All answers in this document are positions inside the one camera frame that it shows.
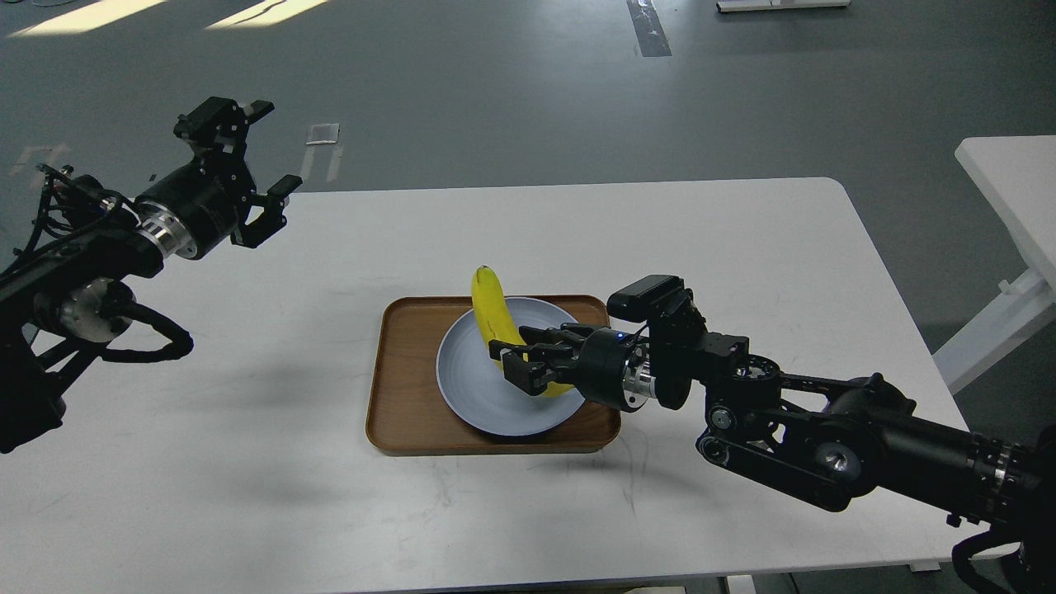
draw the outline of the white desk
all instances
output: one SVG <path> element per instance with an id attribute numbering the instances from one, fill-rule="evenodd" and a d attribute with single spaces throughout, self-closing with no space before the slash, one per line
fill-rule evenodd
<path id="1" fill-rule="evenodd" d="M 966 138 L 956 154 L 1027 267 L 936 351 L 954 393 L 1056 319 L 1056 136 Z"/>
<path id="2" fill-rule="evenodd" d="M 678 274 L 711 329 L 785 370 L 882 371 L 920 416 L 963 427 L 831 180 L 299 194 L 287 215 L 260 249 L 222 245 L 132 283 L 195 350 L 96 364 L 64 427 L 0 459 L 0 591 L 727 575 L 948 558 L 978 531 L 881 490 L 829 514 L 708 464 L 699 386 L 680 411 L 624 416 L 592 454 L 389 458 L 366 441 L 385 305 L 466 295 L 484 263 L 510 294 L 603 299 Z"/>

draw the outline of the wooden tray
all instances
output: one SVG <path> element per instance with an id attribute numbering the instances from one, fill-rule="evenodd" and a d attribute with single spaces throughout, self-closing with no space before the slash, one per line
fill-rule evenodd
<path id="1" fill-rule="evenodd" d="M 582 323 L 607 324 L 605 304 L 586 295 L 536 297 Z M 385 309 L 366 412 L 366 437 L 390 456 L 588 452 L 620 432 L 620 411 L 583 403 L 549 431 L 504 438 L 476 429 L 448 408 L 436 384 L 436 353 L 469 297 L 404 297 Z"/>

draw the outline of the plate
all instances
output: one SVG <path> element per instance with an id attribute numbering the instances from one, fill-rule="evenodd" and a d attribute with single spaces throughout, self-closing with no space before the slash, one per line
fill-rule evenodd
<path id="1" fill-rule="evenodd" d="M 557 328 L 576 321 L 553 303 L 531 297 L 507 297 L 506 304 L 518 327 Z M 529 396 L 507 382 L 488 357 L 473 310 L 466 312 L 444 335 L 436 354 L 436 383 L 455 414 L 495 435 L 542 433 L 563 423 L 584 402 L 576 389 L 546 398 Z"/>

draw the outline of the concrete floor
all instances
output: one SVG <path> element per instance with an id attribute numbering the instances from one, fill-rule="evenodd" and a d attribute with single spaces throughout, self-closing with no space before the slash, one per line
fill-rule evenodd
<path id="1" fill-rule="evenodd" d="M 340 169 L 327 180 L 334 149 L 320 149 L 305 190 L 833 178 L 932 351 L 1024 268 L 954 149 L 1056 134 L 1052 2 L 720 15 L 657 0 L 672 56 L 653 58 L 616 0 L 332 1 L 269 27 L 205 31 L 256 1 L 166 2 L 20 38 L 8 35 L 89 0 L 0 5 L 2 254 L 24 242 L 35 207 L 32 171 L 8 174 L 23 149 L 64 145 L 57 164 L 134 196 L 189 157 L 176 114 L 220 95 L 278 107 L 250 134 L 263 187 L 301 170 L 307 127 L 322 123 L 341 124 Z M 297 224 L 296 204 L 288 215 Z M 1051 327 L 958 394 L 968 425 L 1033 443 L 1056 422 L 1054 353 Z M 850 575 L 826 573 L 836 577 L 800 589 Z"/>

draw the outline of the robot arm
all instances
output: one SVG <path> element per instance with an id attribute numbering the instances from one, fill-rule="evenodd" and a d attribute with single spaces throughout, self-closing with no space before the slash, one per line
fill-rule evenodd
<path id="1" fill-rule="evenodd" d="M 955 549 L 965 581 L 992 591 L 968 557 L 1021 542 L 1010 580 L 1037 592 L 1056 583 L 1056 428 L 1032 450 L 912 416 L 916 403 L 879 373 L 849 380 L 785 373 L 752 355 L 747 337 L 709 332 L 693 292 L 674 276 L 624 287 L 607 310 L 645 322 L 649 335 L 584 324 L 522 328 L 527 346 L 492 341 L 489 353 L 529 394 L 551 380 L 573 384 L 584 398 L 625 412 L 646 400 L 678 409 L 691 382 L 700 382 L 706 428 L 697 450 L 712 464 L 830 512 L 881 486 L 949 512 L 951 525 L 962 517 L 988 522 L 986 538 Z M 806 410 L 782 390 L 819 393 L 828 404 Z"/>
<path id="2" fill-rule="evenodd" d="M 62 393 L 96 358 L 153 363 L 191 351 L 190 335 L 136 303 L 121 279 L 152 278 L 172 254 L 201 259 L 225 237 L 257 247 L 285 226 L 282 211 L 301 179 L 286 175 L 258 194 L 245 163 L 249 126 L 274 109 L 210 97 L 181 115 L 173 132 L 193 157 L 131 202 L 89 175 L 70 179 L 70 168 L 40 167 L 45 181 L 33 234 L 0 275 L 0 452 L 59 427 Z M 247 222 L 252 206 L 263 212 Z M 37 247 L 42 231 L 57 239 Z M 132 321 L 150 324 L 169 344 L 150 352 L 108 348 Z M 63 341 L 36 355 L 26 324 Z"/>

